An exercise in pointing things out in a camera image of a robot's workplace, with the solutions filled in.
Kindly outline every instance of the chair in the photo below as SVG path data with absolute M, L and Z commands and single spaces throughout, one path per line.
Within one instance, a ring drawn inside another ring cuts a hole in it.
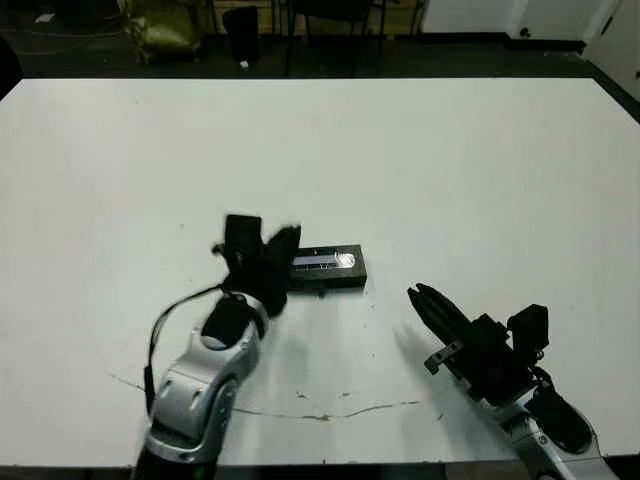
M 22 67 L 7 42 L 0 37 L 0 100 L 22 80 Z
M 289 74 L 291 67 L 293 34 L 298 15 L 304 15 L 308 37 L 311 37 L 309 17 L 348 22 L 351 25 L 349 38 L 353 37 L 356 23 L 362 22 L 361 37 L 364 37 L 367 30 L 367 22 L 369 20 L 371 7 L 381 8 L 380 34 L 378 38 L 378 55 L 380 55 L 382 52 L 382 41 L 384 40 L 384 20 L 387 9 L 387 0 L 381 1 L 381 4 L 375 4 L 374 0 L 287 0 L 287 25 L 289 38 L 287 41 L 285 75 Z

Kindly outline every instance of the robotic hand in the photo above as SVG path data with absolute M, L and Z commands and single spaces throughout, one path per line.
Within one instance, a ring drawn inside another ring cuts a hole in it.
M 266 245 L 260 232 L 260 218 L 228 215 L 225 242 L 212 249 L 224 257 L 228 276 L 174 303 L 156 322 L 145 368 L 151 427 L 134 478 L 212 478 L 238 387 L 258 362 L 269 317 L 287 301 L 289 268 L 300 242 L 299 226 L 282 228 Z M 222 297 L 195 326 L 187 351 L 166 372 L 156 395 L 151 356 L 159 328 L 175 307 L 217 289 Z
M 423 284 L 408 290 L 423 323 L 446 346 L 425 367 L 445 364 L 469 386 L 469 396 L 487 408 L 509 435 L 536 480 L 615 479 L 589 422 L 555 390 L 536 362 L 549 344 L 548 311 L 530 305 L 507 328 L 487 314 L 470 322 L 437 290 Z M 513 349 L 506 340 L 510 331 Z

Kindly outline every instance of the table surface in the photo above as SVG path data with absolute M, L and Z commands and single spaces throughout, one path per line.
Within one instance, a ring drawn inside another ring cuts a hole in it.
M 223 464 L 511 459 L 406 295 L 550 309 L 542 362 L 604 454 L 640 445 L 640 128 L 588 79 L 28 80 L 0 104 L 0 464 L 122 466 L 149 330 L 225 273 L 226 212 L 360 243 L 291 296 Z M 158 375 L 215 297 L 163 332 Z

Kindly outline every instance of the black device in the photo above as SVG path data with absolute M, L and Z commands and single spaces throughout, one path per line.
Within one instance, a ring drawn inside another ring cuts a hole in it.
M 470 321 L 430 286 L 419 283 L 408 294 L 424 325 L 446 345 L 425 361 L 427 370 L 436 374 L 445 365 L 473 400 L 486 401 L 531 478 L 616 478 L 602 460 L 591 424 L 536 365 L 549 345 L 546 307 L 530 305 L 505 327 L 486 313 Z
M 362 288 L 367 282 L 360 245 L 298 249 L 289 270 L 289 290 Z

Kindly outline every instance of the white wall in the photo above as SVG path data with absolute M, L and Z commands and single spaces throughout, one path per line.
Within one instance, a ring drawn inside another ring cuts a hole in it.
M 427 0 L 425 33 L 504 32 L 513 0 Z
M 584 40 L 603 0 L 529 0 L 519 21 L 511 25 L 513 38 L 527 27 L 532 39 Z
M 506 32 L 520 38 L 585 40 L 596 16 L 613 0 L 427 0 L 422 31 Z
M 604 35 L 601 28 L 585 50 L 585 58 L 640 100 L 640 7 L 638 0 L 623 0 Z

